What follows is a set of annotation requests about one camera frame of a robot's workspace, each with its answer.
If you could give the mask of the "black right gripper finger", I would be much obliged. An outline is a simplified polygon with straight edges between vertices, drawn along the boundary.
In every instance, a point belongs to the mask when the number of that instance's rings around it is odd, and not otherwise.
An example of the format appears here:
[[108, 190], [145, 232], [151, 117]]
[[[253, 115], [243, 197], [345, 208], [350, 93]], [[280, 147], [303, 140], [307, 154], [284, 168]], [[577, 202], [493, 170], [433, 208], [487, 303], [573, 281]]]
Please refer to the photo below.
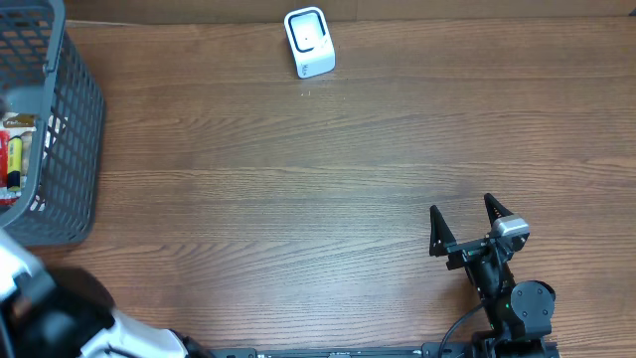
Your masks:
[[435, 205], [429, 208], [429, 216], [431, 225], [429, 254], [432, 257], [447, 256], [449, 249], [456, 245], [456, 239]]
[[498, 219], [513, 215], [513, 212], [502, 205], [491, 193], [484, 195], [484, 203], [491, 226], [493, 226]]

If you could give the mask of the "yellow highlighter pen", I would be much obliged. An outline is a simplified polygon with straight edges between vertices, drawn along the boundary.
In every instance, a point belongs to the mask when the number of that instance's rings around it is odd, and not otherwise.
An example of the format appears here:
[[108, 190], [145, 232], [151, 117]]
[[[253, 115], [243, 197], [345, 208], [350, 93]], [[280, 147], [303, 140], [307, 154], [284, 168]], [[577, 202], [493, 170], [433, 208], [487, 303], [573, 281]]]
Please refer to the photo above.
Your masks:
[[8, 141], [7, 160], [7, 189], [11, 192], [21, 190], [23, 141], [20, 136], [14, 136]]

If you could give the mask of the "brown snack pouch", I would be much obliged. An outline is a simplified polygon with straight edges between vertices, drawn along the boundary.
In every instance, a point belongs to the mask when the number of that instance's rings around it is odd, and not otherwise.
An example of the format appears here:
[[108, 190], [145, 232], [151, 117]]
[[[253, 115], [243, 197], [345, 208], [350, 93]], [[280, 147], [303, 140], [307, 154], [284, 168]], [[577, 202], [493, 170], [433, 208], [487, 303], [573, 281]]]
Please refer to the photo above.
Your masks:
[[34, 114], [6, 113], [1, 119], [1, 148], [6, 149], [14, 137], [32, 136], [37, 131], [35, 121]]

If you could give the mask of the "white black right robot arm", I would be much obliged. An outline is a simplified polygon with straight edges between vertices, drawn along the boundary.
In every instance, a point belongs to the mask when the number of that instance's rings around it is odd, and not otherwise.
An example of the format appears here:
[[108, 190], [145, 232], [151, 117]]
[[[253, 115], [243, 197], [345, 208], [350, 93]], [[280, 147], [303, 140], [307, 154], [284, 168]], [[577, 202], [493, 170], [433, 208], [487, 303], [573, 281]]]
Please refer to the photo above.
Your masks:
[[[469, 310], [446, 331], [438, 343], [424, 343], [424, 357], [557, 357], [557, 345], [545, 337], [553, 331], [556, 292], [540, 280], [516, 282], [509, 261], [530, 236], [530, 225], [502, 205], [492, 194], [484, 195], [491, 229], [482, 238], [458, 243], [440, 210], [429, 208], [432, 257], [447, 258], [450, 270], [464, 269], [479, 296]], [[479, 310], [489, 322], [488, 331], [474, 333], [468, 342], [452, 344], [453, 333]]]

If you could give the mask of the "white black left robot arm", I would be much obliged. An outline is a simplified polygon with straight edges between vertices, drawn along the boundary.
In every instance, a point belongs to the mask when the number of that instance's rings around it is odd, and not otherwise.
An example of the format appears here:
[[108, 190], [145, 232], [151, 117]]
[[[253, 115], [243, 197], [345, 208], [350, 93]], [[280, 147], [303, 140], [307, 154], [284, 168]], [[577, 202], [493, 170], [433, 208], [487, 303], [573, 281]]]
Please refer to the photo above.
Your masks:
[[210, 357], [189, 336], [118, 310], [81, 268], [47, 268], [1, 232], [3, 357]]

